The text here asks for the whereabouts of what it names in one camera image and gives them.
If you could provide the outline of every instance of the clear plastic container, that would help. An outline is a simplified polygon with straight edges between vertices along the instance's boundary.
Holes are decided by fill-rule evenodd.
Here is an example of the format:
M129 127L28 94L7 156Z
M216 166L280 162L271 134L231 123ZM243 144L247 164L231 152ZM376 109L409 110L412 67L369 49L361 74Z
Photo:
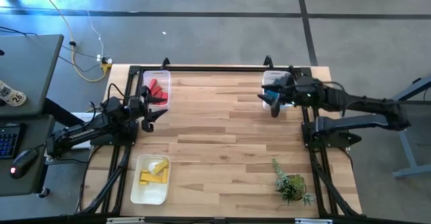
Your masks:
M169 109L170 98L171 98L171 81L170 81L170 72L167 70L159 70L159 71L145 71L143 72L143 85L150 87L150 83L152 79L157 80L157 85L162 89L161 91L168 94L168 100L166 100L162 104L150 104L150 108L155 110L163 110Z
M154 183L139 184L141 177L141 170L149 170L152 172L157 163L168 161L168 182L167 183ZM165 155L140 155L137 158L135 177L133 179L132 191L130 193L130 200L135 204L163 204L168 198L169 180L170 180L170 161L169 157Z
M290 75L290 73L287 71L272 71L272 70L265 71L263 72L262 85L272 84L276 79L280 79L286 75ZM262 101L262 106L263 106L263 109L265 110L271 109L271 106L269 104L266 104L264 101ZM280 110L286 109L289 106L292 106L292 105L291 104L281 105Z

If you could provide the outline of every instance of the wooden table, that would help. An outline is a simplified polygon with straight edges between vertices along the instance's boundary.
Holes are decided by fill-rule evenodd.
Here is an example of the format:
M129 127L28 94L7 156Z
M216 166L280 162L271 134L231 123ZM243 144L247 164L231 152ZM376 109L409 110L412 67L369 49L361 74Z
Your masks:
M114 65L108 84L115 83L124 91L129 67ZM328 67L311 69L313 77L331 80ZM277 176L272 158L286 173L304 176L309 192L314 192L314 186L310 157L300 133L301 109L289 108L272 118L257 97L262 74L171 72L171 109L155 123L153 133L138 133L121 215L318 217L316 203L305 207L298 201L288 206L275 192ZM120 97L113 88L110 94ZM322 110L320 113L339 116ZM339 149L327 151L334 185L353 210L361 213L349 159ZM167 155L172 162L168 199L162 205L130 201L136 159L141 154ZM105 146L93 156L86 178L85 207L106 182L111 155L112 147ZM329 211L325 188L323 194Z

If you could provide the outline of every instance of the potted plant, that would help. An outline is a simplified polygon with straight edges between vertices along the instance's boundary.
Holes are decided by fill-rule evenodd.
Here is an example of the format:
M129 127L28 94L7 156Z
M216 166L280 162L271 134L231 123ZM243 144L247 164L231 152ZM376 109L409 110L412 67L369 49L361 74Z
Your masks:
M304 205L311 205L311 202L314 201L314 196L306 192L307 188L304 178L299 174L287 175L279 168L275 159L272 159L272 164L279 177L279 179L275 181L275 185L277 186L276 191L281 193L281 198L288 204L290 204L291 201L302 199Z

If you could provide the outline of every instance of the gray floor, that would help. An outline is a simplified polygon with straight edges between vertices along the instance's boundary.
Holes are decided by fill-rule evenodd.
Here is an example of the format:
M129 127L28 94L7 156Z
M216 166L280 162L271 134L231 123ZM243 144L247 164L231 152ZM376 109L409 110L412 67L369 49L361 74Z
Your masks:
M84 4L81 0L53 1L61 9L102 11L300 11L298 0L86 0ZM306 0L309 13L431 13L429 3L430 0ZM0 0L0 6L51 8L46 0ZM88 18L67 17L67 20L79 49L100 54L97 35ZM161 63L164 57L169 57L178 64L258 65L270 54L277 65L310 64L301 19L93 17L92 20L102 35L105 53L112 55L115 63ZM58 16L2 15L0 25L39 34L63 34L64 44L69 40L67 28ZM330 66L333 80L342 83L351 94L389 98L414 79L431 73L430 20L313 19L310 28L319 65ZM61 55L70 58L66 50ZM96 62L79 56L77 63L87 69ZM94 70L86 75L97 78L100 72ZM102 99L105 87L106 79L87 83L73 67L59 61L48 96L70 111L83 111L88 109L88 101ZM64 91L69 98L61 97ZM352 147L352 157L364 214L431 223L431 174L400 180L392 177L393 170L408 166L397 133L380 129L356 133L363 136L363 141ZM429 137L424 136L413 143L420 163L430 163L431 147L416 144L427 141ZM0 219L72 213L83 170L82 165L50 167L46 186L53 193L46 199L0 198ZM18 214L14 211L18 207L24 211Z

